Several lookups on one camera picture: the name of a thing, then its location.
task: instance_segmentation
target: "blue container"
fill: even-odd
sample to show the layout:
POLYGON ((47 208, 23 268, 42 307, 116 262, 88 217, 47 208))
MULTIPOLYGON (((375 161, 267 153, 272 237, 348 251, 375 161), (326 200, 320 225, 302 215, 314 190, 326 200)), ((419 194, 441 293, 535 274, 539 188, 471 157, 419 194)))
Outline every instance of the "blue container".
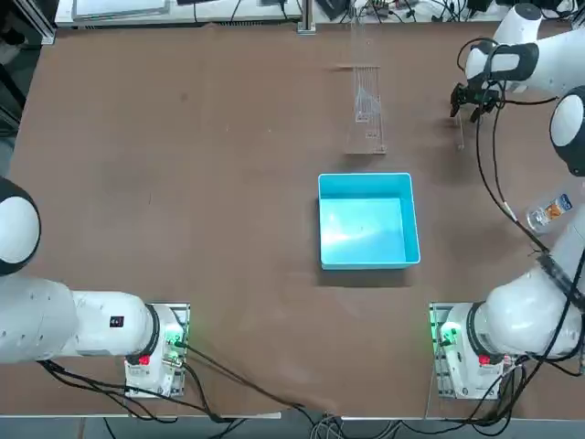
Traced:
POLYGON ((324 270, 397 269, 420 261, 410 174, 320 175, 319 221, 324 270))

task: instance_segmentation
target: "cable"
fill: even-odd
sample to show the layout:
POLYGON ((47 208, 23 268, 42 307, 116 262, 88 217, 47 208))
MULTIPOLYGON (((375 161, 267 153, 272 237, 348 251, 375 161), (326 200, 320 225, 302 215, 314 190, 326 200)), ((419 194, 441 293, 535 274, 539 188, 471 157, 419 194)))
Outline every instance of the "cable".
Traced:
POLYGON ((67 386, 70 386, 70 387, 73 387, 73 388, 76 388, 76 389, 83 389, 83 390, 87 390, 87 391, 93 391, 93 392, 100 393, 100 394, 103 394, 103 395, 107 396, 112 401, 114 401, 117 405, 119 405, 125 411, 127 411, 129 414, 131 414, 132 416, 140 419, 141 421, 157 421, 159 423, 175 423, 178 420, 178 418, 176 418, 174 420, 166 420, 166 419, 158 418, 155 415, 153 415, 142 403, 138 402, 134 398, 131 398, 129 396, 126 396, 123 393, 119 393, 117 391, 105 391, 104 389, 100 389, 98 386, 96 386, 94 384, 90 384, 91 387, 83 386, 83 385, 77 384, 75 382, 72 382, 72 381, 69 381, 69 380, 65 380, 64 378, 62 378, 59 375, 57 375, 57 373, 54 372, 52 369, 48 369, 48 367, 46 367, 42 363, 41 363, 41 366, 43 366, 46 369, 46 371, 51 376, 53 376, 53 378, 55 378, 56 380, 58 380, 59 382, 65 384, 67 386), (132 410, 130 407, 127 407, 122 402, 120 402, 116 398, 114 398, 113 395, 116 395, 119 398, 122 398, 123 400, 127 400, 129 402, 133 402, 134 404, 138 405, 148 415, 148 417, 144 417, 141 414, 139 414, 139 413, 135 412, 134 410, 132 410))
POLYGON ((453 11, 449 8, 449 5, 447 5, 447 1, 445 0, 443 3, 437 1, 437 0, 431 0, 431 3, 436 3, 437 5, 440 5, 443 7, 442 9, 442 14, 444 14, 445 11, 449 11, 449 13, 451 14, 451 18, 453 19, 453 21, 455 21, 455 19, 457 18, 457 16, 453 13, 453 11))
POLYGON ((550 103, 550 102, 554 102, 558 99, 558 96, 555 96, 554 98, 548 98, 545 99, 543 101, 509 101, 509 100, 501 100, 500 102, 503 103, 511 103, 512 105, 542 105, 543 103, 550 103))
POLYGON ((414 9, 412 9, 412 7, 410 7, 409 0, 404 0, 404 3, 406 4, 407 8, 409 9, 409 14, 410 14, 410 16, 412 16, 412 21, 414 21, 416 23, 417 22, 417 17, 416 17, 416 14, 414 12, 414 9))
POLYGON ((284 10, 284 0, 280 0, 278 3, 281 6, 282 16, 284 16, 286 21, 289 21, 289 16, 286 15, 286 11, 284 10))
POLYGON ((378 10, 376 9, 376 5, 374 5, 374 2, 372 2, 371 0, 368 0, 367 3, 370 3, 370 5, 372 6, 372 8, 374 9, 374 14, 376 14, 376 18, 378 19, 378 22, 381 25, 382 24, 382 19, 380 18, 380 14, 378 13, 378 10))
POLYGON ((234 12, 231 13, 231 18, 229 19, 230 23, 234 22, 234 16, 236 16, 236 12, 238 11, 240 3, 241 3, 241 0, 238 0, 238 2, 236 3, 236 7, 234 7, 234 12))
POLYGON ((479 129, 481 126, 481 122, 482 122, 482 111, 484 108, 484 100, 485 100, 485 96, 487 95, 487 92, 489 91, 491 85, 488 83, 488 86, 485 89, 484 92, 484 96, 482 97, 482 100, 479 103, 479 117, 477 119, 476 122, 476 126, 475 126, 475 155, 476 155, 476 159, 477 159, 477 168, 479 170, 479 174, 480 177, 482 178, 482 181, 484 183, 485 189, 487 190, 487 193, 489 194, 490 198, 492 199, 492 201, 494 202, 494 204, 502 211, 502 213, 509 219, 511 220, 521 231, 523 231, 526 236, 536 244, 536 246, 543 252, 548 252, 548 247, 543 244, 530 230, 528 230, 517 218, 516 216, 514 216, 514 213, 512 212, 512 210, 507 206, 507 203, 504 201, 504 204, 501 204, 495 197, 494 195, 494 191, 490 188, 490 186, 487 183, 487 179, 485 177, 485 172, 484 172, 484 166, 482 165, 482 158, 481 158, 481 153, 480 153, 480 146, 479 146, 479 129))
POLYGON ((400 18, 400 16, 396 12, 388 10, 388 14, 390 16, 395 16, 399 20, 400 23, 404 23, 404 20, 402 18, 400 18))
POLYGON ((205 396, 205 392, 203 391, 203 385, 201 384, 201 380, 199 379, 199 377, 197 376, 197 374, 195 373, 193 368, 191 366, 189 366, 188 364, 183 363, 183 369, 185 369, 189 373, 189 375, 191 375, 191 378, 193 378, 193 381, 197 385, 197 391, 199 392, 199 399, 201 400, 201 403, 203 404, 203 409, 205 410, 206 415, 209 416, 209 419, 211 419, 211 421, 213 421, 214 423, 233 422, 233 421, 226 420, 225 418, 222 418, 221 416, 219 416, 218 414, 216 414, 215 412, 213 412, 209 408, 209 404, 207 402, 207 397, 205 396))
POLYGON ((110 438, 111 439, 118 439, 116 437, 116 435, 113 433, 112 428, 110 427, 110 424, 108 423, 108 420, 106 418, 102 418, 102 419, 106 424, 106 429, 108 430, 108 433, 110 434, 110 438))
MULTIPOLYGON (((199 412, 205 413, 205 410, 203 409, 203 407, 199 407, 199 406, 197 406, 195 404, 192 404, 190 402, 181 401, 181 400, 172 398, 170 396, 164 396, 164 395, 162 395, 160 393, 156 393, 154 391, 149 391, 147 389, 140 389, 140 388, 134 387, 134 386, 127 386, 127 385, 122 385, 122 384, 112 384, 112 383, 109 383, 109 382, 103 382, 103 381, 99 381, 99 380, 94 380, 92 378, 85 377, 83 375, 79 375, 79 374, 76 374, 76 373, 69 372, 69 371, 65 370, 65 368, 61 367, 59 364, 55 363, 54 361, 47 360, 47 361, 39 361, 38 363, 41 366, 43 366, 43 368, 45 368, 45 370, 48 371, 49 373, 54 372, 54 373, 51 373, 51 375, 54 378, 56 378, 57 375, 66 376, 66 377, 72 378, 74 380, 80 380, 82 382, 85 382, 86 384, 89 384, 90 386, 98 387, 99 389, 98 390, 95 390, 92 387, 89 387, 88 388, 86 386, 80 386, 79 384, 74 385, 72 387, 79 387, 80 389, 85 389, 85 390, 89 390, 89 391, 96 391, 96 392, 102 393, 102 394, 106 394, 106 393, 113 394, 112 391, 106 391, 105 389, 102 389, 103 387, 110 388, 110 389, 118 389, 118 390, 122 390, 122 391, 136 391, 136 392, 140 392, 140 393, 146 393, 148 395, 153 395, 153 396, 156 396, 158 398, 161 398, 161 399, 163 399, 165 401, 174 402, 175 404, 183 405, 185 407, 189 407, 191 409, 195 409, 195 410, 197 410, 199 412)), ((123 397, 124 399, 126 399, 128 401, 132 401, 132 402, 138 404, 139 406, 142 405, 138 401, 134 400, 133 398, 131 398, 129 396, 124 395, 123 393, 118 393, 118 396, 123 397)), ((169 422, 167 420, 159 420, 159 422, 163 422, 163 423, 175 423, 176 420, 173 420, 172 422, 169 422)))
POLYGON ((489 38, 489 37, 477 37, 477 38, 472 38, 469 41, 467 41, 465 44, 462 45, 462 47, 459 49, 459 53, 457 54, 457 67, 459 68, 460 71, 465 72, 465 69, 463 68, 463 66, 461 65, 461 55, 463 54, 463 51, 467 48, 467 46, 469 46, 470 44, 473 43, 479 43, 479 42, 488 42, 488 43, 492 43, 492 44, 498 44, 497 41, 495 41, 493 38, 489 38))
POLYGON ((248 421, 248 419, 234 420, 231 423, 229 423, 229 425, 226 427, 226 429, 223 432, 209 436, 208 439, 221 439, 222 437, 226 436, 227 434, 233 432, 235 429, 237 429, 239 426, 241 426, 246 421, 248 421))
POLYGON ((236 372, 234 372, 234 371, 226 368, 225 366, 221 365, 220 363, 218 363, 217 361, 215 361, 213 358, 211 358, 209 355, 206 355, 203 352, 199 351, 198 349, 195 349, 195 348, 189 346, 187 343, 183 343, 181 341, 177 341, 175 343, 175 346, 177 346, 178 348, 186 348, 187 350, 190 350, 194 354, 198 355, 199 357, 201 357, 202 359, 204 359, 205 361, 207 361, 209 364, 215 366, 216 368, 222 370, 223 372, 225 372, 226 374, 228 374, 229 376, 231 376, 239 384, 242 384, 244 386, 247 386, 247 387, 255 390, 256 392, 258 392, 258 393, 266 396, 267 398, 270 398, 273 401, 276 401, 276 402, 278 402, 278 403, 280 403, 282 405, 286 405, 288 407, 291 407, 291 408, 295 409, 297 412, 301 413, 309 421, 309 423, 311 423, 311 426, 312 427, 315 427, 316 426, 316 422, 313 421, 313 419, 311 418, 311 416, 309 415, 309 413, 306 412, 306 410, 304 409, 304 407, 301 404, 299 404, 297 402, 287 401, 284 398, 281 398, 279 396, 276 396, 276 395, 270 393, 269 391, 264 390, 262 387, 254 384, 250 380, 246 380, 242 376, 238 375, 236 372))

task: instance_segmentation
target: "plastic bottle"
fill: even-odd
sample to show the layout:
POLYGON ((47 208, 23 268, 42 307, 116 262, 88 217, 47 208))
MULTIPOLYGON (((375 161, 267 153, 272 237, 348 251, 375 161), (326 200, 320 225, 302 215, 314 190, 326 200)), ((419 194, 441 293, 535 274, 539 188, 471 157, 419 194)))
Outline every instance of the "plastic bottle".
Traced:
POLYGON ((564 227, 583 204, 585 204, 585 178, 572 178, 557 192, 541 198, 526 211, 528 227, 539 235, 564 227))

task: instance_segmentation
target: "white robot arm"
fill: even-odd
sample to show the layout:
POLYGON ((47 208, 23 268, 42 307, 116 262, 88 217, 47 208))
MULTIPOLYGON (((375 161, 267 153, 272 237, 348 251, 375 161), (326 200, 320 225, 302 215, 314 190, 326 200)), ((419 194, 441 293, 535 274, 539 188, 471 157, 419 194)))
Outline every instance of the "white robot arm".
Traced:
POLYGON ((125 356, 129 386, 165 396, 182 387, 175 374, 184 352, 169 340, 185 342, 186 334, 171 307, 16 273, 35 254, 40 232, 32 198, 0 177, 0 363, 125 356))
MULTIPOLYGON (((497 96, 505 87, 515 92, 538 89, 559 96, 550 120, 551 142, 569 171, 583 175, 585 28, 538 40, 540 22, 536 7, 513 7, 491 41, 487 38, 472 47, 465 65, 468 85, 458 84, 453 93, 483 96, 486 88, 493 88, 497 96)), ((585 208, 581 208, 550 255, 541 256, 532 270, 495 288, 483 303, 457 304, 452 308, 439 339, 449 363, 455 397, 484 397, 502 373, 505 355, 545 352, 567 301, 567 280, 575 275, 584 247, 585 208)), ((585 291, 584 277, 578 289, 585 291)), ((585 307, 579 300, 570 307, 548 354, 552 358, 571 352, 580 342, 585 307)))

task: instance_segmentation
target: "wooden tabletop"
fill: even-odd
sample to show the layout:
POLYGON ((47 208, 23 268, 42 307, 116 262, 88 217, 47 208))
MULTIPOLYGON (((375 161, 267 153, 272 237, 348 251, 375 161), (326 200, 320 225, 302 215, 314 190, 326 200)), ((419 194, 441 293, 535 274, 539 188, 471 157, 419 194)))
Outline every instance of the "wooden tabletop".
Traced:
MULTIPOLYGON (((368 30, 380 66, 384 156, 344 154, 353 89, 351 73, 335 66, 350 60, 346 28, 311 37, 292 26, 60 33, 43 48, 10 176, 43 221, 26 273, 72 289, 188 301, 191 344, 289 400, 353 416, 422 416, 429 302, 482 300, 534 263, 526 238, 482 186, 473 128, 464 126, 459 151, 449 118, 452 87, 463 80, 459 47, 494 30, 368 30), (419 265, 321 270, 317 177, 353 171, 412 175, 419 265)), ((508 106, 500 118, 500 177, 518 211, 568 175, 548 138, 552 110, 508 106)), ((491 119, 482 137, 487 164, 491 119)), ((121 359, 61 362, 123 380, 121 359)), ((217 411, 281 408, 194 364, 217 411)), ((36 364, 1 370, 1 413, 120 412, 100 395, 60 388, 36 364)), ((585 418, 584 391, 585 382, 545 369, 515 416, 585 418)), ((431 393, 430 416, 470 411, 431 393)))

